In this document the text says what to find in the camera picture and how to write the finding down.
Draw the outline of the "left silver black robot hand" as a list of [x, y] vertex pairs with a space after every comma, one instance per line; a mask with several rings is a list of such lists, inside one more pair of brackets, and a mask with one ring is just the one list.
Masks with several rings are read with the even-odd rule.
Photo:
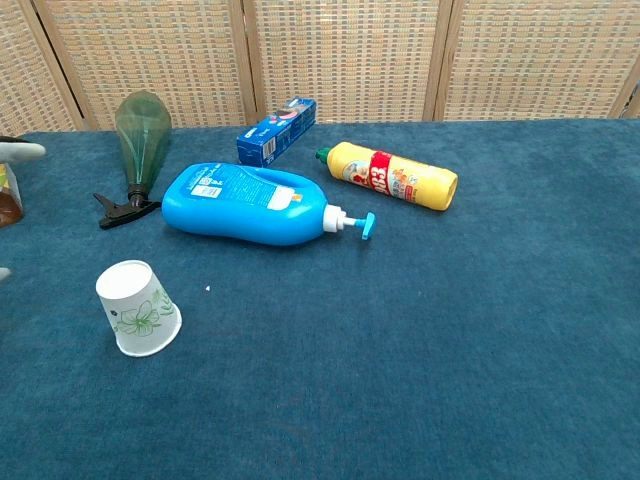
[[23, 206], [12, 164], [22, 164], [43, 157], [46, 149], [21, 138], [1, 137], [1, 226], [23, 218]]

